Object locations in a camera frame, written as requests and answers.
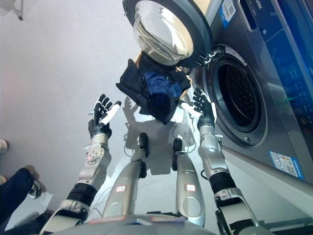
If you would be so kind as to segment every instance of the grey appliance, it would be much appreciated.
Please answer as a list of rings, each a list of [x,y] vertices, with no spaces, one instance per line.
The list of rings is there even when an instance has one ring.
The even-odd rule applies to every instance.
[[[312,184],[312,1],[223,4],[202,80],[224,146]]]
[[[312,1],[123,4],[146,53],[198,67],[194,81],[216,104],[225,149],[313,184]]]

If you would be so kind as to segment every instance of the black robot finger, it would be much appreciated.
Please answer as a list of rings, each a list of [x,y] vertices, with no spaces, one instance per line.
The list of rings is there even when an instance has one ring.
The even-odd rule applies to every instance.
[[[108,111],[108,110],[110,110],[110,108],[112,107],[112,102],[109,102],[108,104],[107,104],[107,106],[106,106],[106,108],[105,108],[105,111]]]

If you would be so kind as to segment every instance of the white fingertip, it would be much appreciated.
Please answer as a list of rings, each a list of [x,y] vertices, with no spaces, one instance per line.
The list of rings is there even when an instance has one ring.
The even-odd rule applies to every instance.
[[[117,110],[121,107],[119,103],[114,104],[109,111],[107,111],[107,115],[100,121],[101,123],[107,125],[112,118],[115,116]]]

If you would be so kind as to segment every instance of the blue display panel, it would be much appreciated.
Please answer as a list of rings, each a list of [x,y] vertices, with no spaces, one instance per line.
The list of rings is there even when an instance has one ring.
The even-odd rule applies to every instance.
[[[313,17],[304,0],[279,1],[288,27],[284,28],[271,1],[249,0],[249,6],[267,45],[307,147],[313,157]],[[292,47],[285,29],[297,46]]]

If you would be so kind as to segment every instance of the floor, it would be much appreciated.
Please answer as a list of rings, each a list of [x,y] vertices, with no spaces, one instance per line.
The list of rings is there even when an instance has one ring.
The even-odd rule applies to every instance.
[[[8,227],[47,207],[55,210],[66,198],[90,142],[88,113],[102,93],[112,101],[121,100],[122,108],[110,123],[112,161],[92,208],[102,212],[110,187],[137,148],[137,136],[146,132],[151,146],[149,170],[148,177],[139,181],[135,212],[174,212],[172,142],[178,135],[183,137],[200,172],[197,120],[178,109],[173,121],[164,126],[140,115],[115,86],[127,59],[139,52],[121,1],[27,0],[22,22],[12,9],[14,3],[19,10],[20,1],[0,0],[0,138],[10,143],[10,150],[0,155],[0,174],[9,177],[20,167],[33,165],[46,192],[38,203],[25,200]],[[228,166],[259,220],[306,217],[265,184]],[[205,227],[217,233],[213,193],[207,181],[200,178],[200,182],[206,203]],[[99,216],[92,210],[89,219]]]

